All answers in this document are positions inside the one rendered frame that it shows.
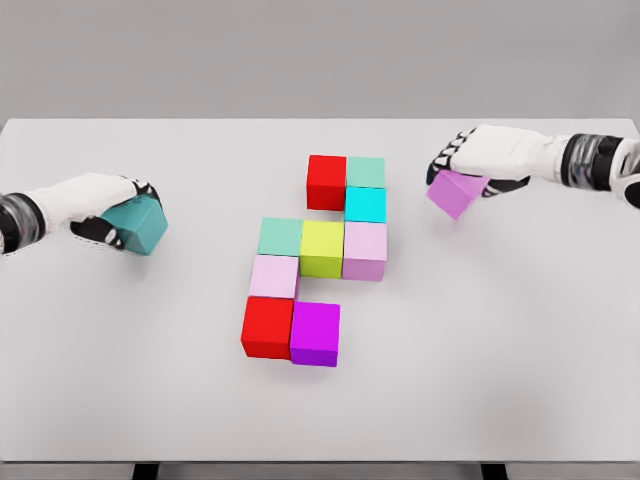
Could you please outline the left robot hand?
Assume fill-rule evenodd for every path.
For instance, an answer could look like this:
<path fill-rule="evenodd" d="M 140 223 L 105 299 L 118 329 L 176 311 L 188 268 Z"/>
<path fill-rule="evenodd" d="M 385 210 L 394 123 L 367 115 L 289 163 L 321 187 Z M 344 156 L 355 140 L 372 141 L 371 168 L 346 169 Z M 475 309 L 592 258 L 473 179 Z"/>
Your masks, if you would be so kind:
<path fill-rule="evenodd" d="M 67 224 L 73 234 L 115 250 L 126 250 L 115 228 L 101 215 L 139 195 L 157 199 L 156 189 L 148 182 L 122 175 L 86 173 L 61 183 L 72 194 L 72 213 Z"/>

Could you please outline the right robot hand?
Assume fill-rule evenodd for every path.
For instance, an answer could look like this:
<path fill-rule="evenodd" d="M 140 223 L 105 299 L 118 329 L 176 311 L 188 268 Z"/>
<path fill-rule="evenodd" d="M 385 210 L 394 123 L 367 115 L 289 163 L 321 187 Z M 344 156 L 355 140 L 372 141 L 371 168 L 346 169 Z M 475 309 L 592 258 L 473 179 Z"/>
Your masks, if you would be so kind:
<path fill-rule="evenodd" d="M 430 162 L 426 185 L 443 171 L 488 178 L 481 197 L 524 188 L 534 173 L 532 149 L 544 136 L 526 129 L 482 124 L 459 132 Z"/>

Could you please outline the teal cube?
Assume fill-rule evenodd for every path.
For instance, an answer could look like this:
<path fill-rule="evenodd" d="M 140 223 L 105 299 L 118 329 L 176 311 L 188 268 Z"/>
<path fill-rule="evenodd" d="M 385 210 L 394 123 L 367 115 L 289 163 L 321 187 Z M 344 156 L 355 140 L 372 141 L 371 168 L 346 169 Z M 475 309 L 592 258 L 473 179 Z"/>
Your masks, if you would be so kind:
<path fill-rule="evenodd" d="M 124 248 L 149 256 L 168 228 L 160 202 L 149 195 L 139 195 L 106 210 L 101 218 L 116 230 Z"/>

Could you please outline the violet cube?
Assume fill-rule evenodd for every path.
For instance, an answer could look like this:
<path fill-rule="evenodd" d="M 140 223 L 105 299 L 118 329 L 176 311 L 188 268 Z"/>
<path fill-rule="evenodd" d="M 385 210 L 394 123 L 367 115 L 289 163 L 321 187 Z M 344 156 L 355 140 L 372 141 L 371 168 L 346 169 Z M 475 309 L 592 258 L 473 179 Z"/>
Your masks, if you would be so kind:
<path fill-rule="evenodd" d="M 458 220 L 482 194 L 488 182 L 488 177 L 442 170 L 428 187 L 426 197 L 450 218 Z"/>

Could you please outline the mint green cube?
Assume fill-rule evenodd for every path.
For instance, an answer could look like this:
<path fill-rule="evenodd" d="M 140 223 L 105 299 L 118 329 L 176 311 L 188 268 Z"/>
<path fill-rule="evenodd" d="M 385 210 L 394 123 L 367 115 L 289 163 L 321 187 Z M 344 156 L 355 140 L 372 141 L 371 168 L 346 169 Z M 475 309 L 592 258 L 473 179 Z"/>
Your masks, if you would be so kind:
<path fill-rule="evenodd" d="M 385 179 L 384 158 L 355 156 L 347 158 L 347 187 L 384 188 Z"/>
<path fill-rule="evenodd" d="M 257 253 L 260 255 L 300 255 L 303 221 L 265 217 L 262 219 Z"/>

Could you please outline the cyan cube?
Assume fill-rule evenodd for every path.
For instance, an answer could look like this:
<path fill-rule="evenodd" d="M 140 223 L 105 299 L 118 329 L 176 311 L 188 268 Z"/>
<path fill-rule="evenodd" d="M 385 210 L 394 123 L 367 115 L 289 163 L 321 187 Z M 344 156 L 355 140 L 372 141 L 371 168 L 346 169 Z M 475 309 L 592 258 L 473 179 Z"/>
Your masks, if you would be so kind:
<path fill-rule="evenodd" d="M 344 218 L 349 222 L 386 223 L 385 188 L 347 187 Z"/>

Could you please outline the pale pink cube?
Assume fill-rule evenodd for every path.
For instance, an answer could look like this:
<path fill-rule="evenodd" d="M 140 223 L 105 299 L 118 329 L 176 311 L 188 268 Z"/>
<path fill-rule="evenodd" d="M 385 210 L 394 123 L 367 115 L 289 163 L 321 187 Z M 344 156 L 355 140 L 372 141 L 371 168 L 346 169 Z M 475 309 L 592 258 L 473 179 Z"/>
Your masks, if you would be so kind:
<path fill-rule="evenodd" d="M 387 264 L 387 224 L 345 223 L 342 278 L 380 282 Z"/>
<path fill-rule="evenodd" d="M 249 295 L 296 299 L 298 281 L 299 259 L 297 257 L 256 255 L 251 273 Z"/>

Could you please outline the red cube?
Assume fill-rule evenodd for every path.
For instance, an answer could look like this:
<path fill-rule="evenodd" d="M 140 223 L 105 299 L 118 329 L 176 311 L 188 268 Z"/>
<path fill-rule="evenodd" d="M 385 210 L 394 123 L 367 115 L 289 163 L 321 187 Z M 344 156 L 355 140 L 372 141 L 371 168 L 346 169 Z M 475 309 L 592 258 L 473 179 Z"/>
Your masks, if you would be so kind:
<path fill-rule="evenodd" d="M 250 296 L 241 331 L 247 357 L 290 360 L 290 335 L 294 301 L 286 298 Z"/>
<path fill-rule="evenodd" d="M 346 195 L 345 156 L 310 155 L 306 206 L 311 210 L 343 211 Z"/>

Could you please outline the yellow cube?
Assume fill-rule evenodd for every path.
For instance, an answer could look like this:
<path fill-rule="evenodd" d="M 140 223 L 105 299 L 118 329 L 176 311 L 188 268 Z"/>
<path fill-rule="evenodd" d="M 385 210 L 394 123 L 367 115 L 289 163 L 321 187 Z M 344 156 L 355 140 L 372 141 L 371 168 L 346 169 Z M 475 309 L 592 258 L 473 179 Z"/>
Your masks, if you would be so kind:
<path fill-rule="evenodd" d="M 343 253 L 343 222 L 303 221 L 300 246 L 302 277 L 340 279 Z"/>

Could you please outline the magenta cube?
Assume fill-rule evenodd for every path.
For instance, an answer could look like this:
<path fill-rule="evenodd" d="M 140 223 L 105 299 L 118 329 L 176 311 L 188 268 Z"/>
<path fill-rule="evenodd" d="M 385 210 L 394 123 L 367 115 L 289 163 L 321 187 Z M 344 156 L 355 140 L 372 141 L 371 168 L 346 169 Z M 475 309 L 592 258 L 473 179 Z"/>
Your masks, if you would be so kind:
<path fill-rule="evenodd" d="M 289 341 L 291 362 L 336 367 L 340 319 L 339 304 L 296 301 Z"/>

